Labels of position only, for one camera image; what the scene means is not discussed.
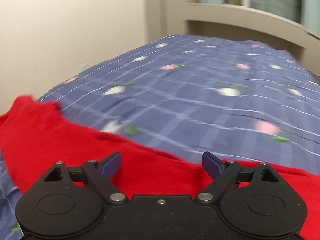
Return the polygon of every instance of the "white flower print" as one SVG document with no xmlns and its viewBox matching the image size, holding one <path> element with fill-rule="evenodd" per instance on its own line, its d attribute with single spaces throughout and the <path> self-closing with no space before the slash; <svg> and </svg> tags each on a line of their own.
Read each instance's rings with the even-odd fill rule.
<svg viewBox="0 0 320 240">
<path fill-rule="evenodd" d="M 277 65 L 269 65 L 271 68 L 275 68 L 275 69 L 282 69 L 282 67 L 279 67 Z"/>
<path fill-rule="evenodd" d="M 142 61 L 142 60 L 144 60 L 144 59 L 146 59 L 146 58 L 147 58 L 146 56 L 137 57 L 137 58 L 135 58 L 135 59 L 133 60 L 133 62 L 135 62 L 135 61 Z"/>
<path fill-rule="evenodd" d="M 69 78 L 69 79 L 68 79 L 67 81 L 65 81 L 64 83 L 65 83 L 65 84 L 68 84 L 68 83 L 76 80 L 77 78 L 78 78 L 77 76 L 76 76 L 76 77 Z"/>
<path fill-rule="evenodd" d="M 168 45 L 168 43 L 161 43 L 161 44 L 157 44 L 155 47 L 156 48 L 162 48 L 162 47 L 165 47 L 167 45 Z"/>
<path fill-rule="evenodd" d="M 218 92 L 218 94 L 223 96 L 239 97 L 241 95 L 239 90 L 234 88 L 220 88 L 216 89 L 216 91 Z"/>
<path fill-rule="evenodd" d="M 107 123 L 100 132 L 118 133 L 122 125 L 118 123 L 118 120 L 113 120 Z"/>
<path fill-rule="evenodd" d="M 124 90 L 125 90 L 125 86 L 115 86 L 113 88 L 110 88 L 107 92 L 103 93 L 102 95 L 103 96 L 112 95 L 112 94 L 123 92 Z"/>
<path fill-rule="evenodd" d="M 311 84 L 313 84 L 313 85 L 315 85 L 315 86 L 317 86 L 318 84 L 317 83 L 315 83 L 315 82 L 312 82 L 312 81 L 309 81 Z"/>
<path fill-rule="evenodd" d="M 295 94 L 295 95 L 297 95 L 297 96 L 303 96 L 302 95 L 302 93 L 300 92 L 300 91 L 298 91 L 298 90 L 295 90 L 295 89 L 292 89 L 292 88 L 289 88 L 288 89 L 291 93 L 293 93 L 293 94 Z"/>
</svg>

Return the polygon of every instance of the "green leaf print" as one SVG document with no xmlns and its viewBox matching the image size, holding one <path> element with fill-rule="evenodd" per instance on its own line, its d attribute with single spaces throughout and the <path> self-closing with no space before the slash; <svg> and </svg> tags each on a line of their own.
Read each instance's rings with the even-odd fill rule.
<svg viewBox="0 0 320 240">
<path fill-rule="evenodd" d="M 12 228 L 10 228 L 11 231 L 18 231 L 20 230 L 20 225 L 17 223 L 16 225 L 14 225 Z"/>
<path fill-rule="evenodd" d="M 177 69 L 180 69 L 180 68 L 185 68 L 187 65 L 180 65 L 180 66 L 177 66 L 176 68 L 174 68 L 173 70 L 177 70 Z"/>
<path fill-rule="evenodd" d="M 123 130 L 129 134 L 129 135 L 134 135 L 134 134 L 137 134 L 139 132 L 139 130 L 137 129 L 137 127 L 132 124 L 132 123 L 129 123 L 128 125 L 126 125 Z"/>
<path fill-rule="evenodd" d="M 113 85 L 111 88 L 118 87 L 118 86 L 122 86 L 122 87 L 128 88 L 128 87 L 133 87 L 134 84 L 132 84 L 132 83 L 120 83 L 120 84 Z"/>
<path fill-rule="evenodd" d="M 275 141 L 277 141 L 277 142 L 290 142 L 289 139 L 284 138 L 284 137 L 281 137 L 281 136 L 276 136 L 276 137 L 274 137 L 273 139 L 274 139 Z"/>
<path fill-rule="evenodd" d="M 232 84 L 232 83 L 224 83 L 223 84 L 224 86 L 226 87 L 230 87 L 230 88 L 234 88 L 234 89 L 237 89 L 239 92 L 242 92 L 243 94 L 245 93 L 245 87 L 241 87 L 241 86 L 238 86 L 236 84 Z"/>
</svg>

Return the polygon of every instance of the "metal screw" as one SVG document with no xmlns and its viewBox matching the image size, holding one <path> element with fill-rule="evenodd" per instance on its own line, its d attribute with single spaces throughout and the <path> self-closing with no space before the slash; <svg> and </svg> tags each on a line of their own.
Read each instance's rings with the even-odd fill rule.
<svg viewBox="0 0 320 240">
<path fill-rule="evenodd" d="M 158 204 L 161 204 L 161 205 L 165 204 L 165 200 L 164 199 L 158 199 Z"/>
<path fill-rule="evenodd" d="M 110 195 L 110 199 L 112 201 L 117 201 L 117 202 L 123 201 L 123 200 L 125 200 L 125 195 L 122 193 L 113 193 Z"/>
<path fill-rule="evenodd" d="M 202 201 L 209 201 L 213 199 L 213 195 L 210 193 L 203 192 L 198 195 L 198 199 Z"/>
</svg>

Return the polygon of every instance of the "blue plaid bedspread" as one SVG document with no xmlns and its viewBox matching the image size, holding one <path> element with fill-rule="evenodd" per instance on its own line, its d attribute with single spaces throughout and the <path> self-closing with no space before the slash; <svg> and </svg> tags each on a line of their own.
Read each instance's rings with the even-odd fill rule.
<svg viewBox="0 0 320 240">
<path fill-rule="evenodd" d="M 72 122 L 191 162 L 210 151 L 319 174 L 319 92 L 286 51 L 171 35 L 81 72 L 39 102 L 57 100 Z M 16 239 L 3 236 L 1 230 L 0 239 Z"/>
</svg>

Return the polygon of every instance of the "red cloth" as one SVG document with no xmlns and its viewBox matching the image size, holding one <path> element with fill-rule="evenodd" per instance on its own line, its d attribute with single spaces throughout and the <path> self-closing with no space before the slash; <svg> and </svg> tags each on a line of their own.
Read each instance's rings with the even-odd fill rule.
<svg viewBox="0 0 320 240">
<path fill-rule="evenodd" d="M 57 103 L 38 104 L 28 96 L 18 97 L 8 113 L 0 116 L 0 147 L 9 174 L 22 192 L 56 161 L 80 166 L 89 159 L 100 161 L 116 151 L 122 155 L 122 167 L 113 183 L 129 197 L 132 194 L 194 196 L 211 182 L 201 165 L 118 135 L 71 123 L 61 116 Z M 307 240 L 319 239 L 320 177 L 299 169 L 273 167 L 308 206 L 308 218 L 301 235 Z"/>
</svg>

